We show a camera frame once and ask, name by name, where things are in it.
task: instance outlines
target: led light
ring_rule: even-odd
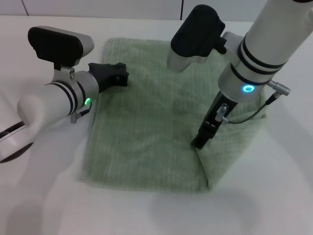
[[[254,91],[254,86],[252,86],[252,85],[246,85],[246,86],[243,87],[243,90],[244,90],[244,92],[246,92],[246,93],[252,92],[252,91]]]
[[[91,99],[90,99],[90,98],[86,99],[85,105],[88,105],[90,102],[91,102]]]

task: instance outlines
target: green towel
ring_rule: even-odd
[[[202,150],[190,145],[219,91],[227,61],[211,52],[182,73],[167,69],[169,42],[110,39],[104,63],[127,65],[129,85],[99,95],[82,179],[103,188],[195,193],[211,190],[240,157],[265,118],[223,124]],[[265,102],[239,104],[241,120]]]

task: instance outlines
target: white wall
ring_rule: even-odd
[[[255,21],[267,0],[184,0],[183,20],[199,4],[213,7],[222,21]]]
[[[21,0],[0,0],[0,15],[26,15]]]
[[[179,20],[181,0],[24,0],[29,15]]]

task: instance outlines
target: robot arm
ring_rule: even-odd
[[[223,121],[239,124],[252,118],[231,122],[226,116],[237,103],[258,95],[265,85],[276,92],[264,106],[290,93],[289,88],[272,78],[313,31],[312,7],[313,0],[269,0],[244,37],[231,32],[221,37],[225,24],[216,11],[206,5],[193,9],[171,41],[168,67],[181,72],[193,62],[203,63],[212,49],[230,62],[220,75],[220,91],[193,146],[201,149]]]
[[[21,97],[17,113],[5,100],[0,108],[0,163],[11,161],[31,147],[47,127],[70,116],[71,123],[90,111],[84,106],[111,86],[127,86],[126,65],[89,64],[89,71],[73,66],[94,47],[90,36],[48,26],[33,27],[28,40],[38,58],[54,64],[51,83]]]

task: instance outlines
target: table surface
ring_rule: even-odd
[[[107,39],[169,41],[181,23],[1,16],[0,91],[16,105],[21,94],[52,79],[52,63],[39,60],[28,43],[32,26],[90,35],[95,48],[76,67],[88,70],[88,62],[102,62]],[[250,26],[226,22],[239,35]],[[211,193],[125,192],[80,182],[91,115],[75,125],[65,118],[23,157],[0,164],[0,234],[313,234],[312,48],[313,36],[275,76],[292,93],[269,107],[264,128]]]

